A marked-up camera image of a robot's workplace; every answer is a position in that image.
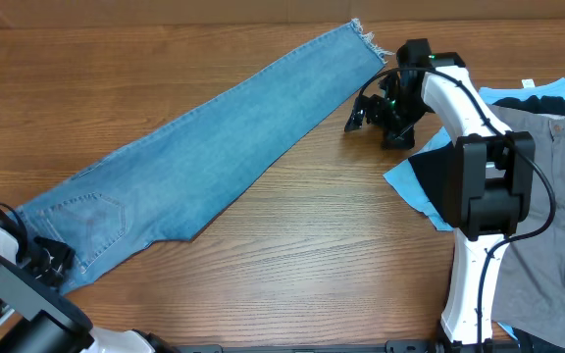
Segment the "light blue denim jeans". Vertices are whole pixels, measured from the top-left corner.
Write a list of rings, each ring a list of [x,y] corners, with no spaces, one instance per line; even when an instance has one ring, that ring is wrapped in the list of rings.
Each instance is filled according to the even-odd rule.
[[[33,237],[75,256],[60,290],[89,285],[156,241],[188,241],[384,65],[358,21],[112,152],[19,208]]]

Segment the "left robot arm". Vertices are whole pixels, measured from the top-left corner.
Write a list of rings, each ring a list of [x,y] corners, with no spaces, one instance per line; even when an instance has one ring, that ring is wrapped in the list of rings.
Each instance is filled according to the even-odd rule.
[[[0,353],[171,352],[152,333],[97,328],[58,291],[74,250],[43,237],[29,239],[10,206],[0,203]]]

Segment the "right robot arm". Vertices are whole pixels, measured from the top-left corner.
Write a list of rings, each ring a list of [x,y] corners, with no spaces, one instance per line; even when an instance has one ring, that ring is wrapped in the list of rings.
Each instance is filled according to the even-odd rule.
[[[427,113],[440,117],[452,146],[425,178],[440,191],[455,249],[429,349],[492,352],[491,306],[504,252],[530,208],[535,143],[485,107],[457,53],[433,53],[427,39],[410,39],[396,60],[396,68],[373,78],[383,94],[358,94],[344,129],[379,126],[385,149],[410,149],[415,124]]]

